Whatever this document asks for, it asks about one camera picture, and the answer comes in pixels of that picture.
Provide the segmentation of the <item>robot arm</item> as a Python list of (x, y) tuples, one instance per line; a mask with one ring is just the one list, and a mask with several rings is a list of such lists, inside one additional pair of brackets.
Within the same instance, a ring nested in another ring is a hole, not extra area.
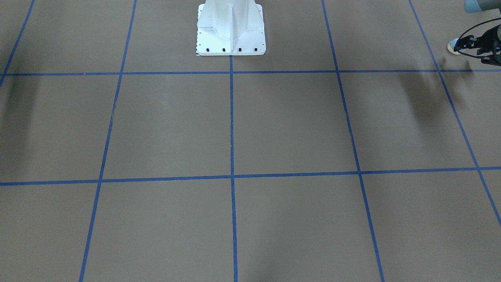
[[(500, 10), (500, 6), (501, 2), (499, 0), (464, 1), (465, 11), (469, 14), (496, 9)], [(500, 25), (485, 31), (481, 37), (474, 37), (473, 35), (465, 37), (465, 34), (476, 27), (499, 20), (500, 18), (494, 18), (470, 27), (463, 32), (460, 37), (452, 40), (448, 44), (449, 51), (453, 54), (462, 54), (481, 59), (485, 64), (497, 64), (494, 63), (494, 61), (500, 60)]]

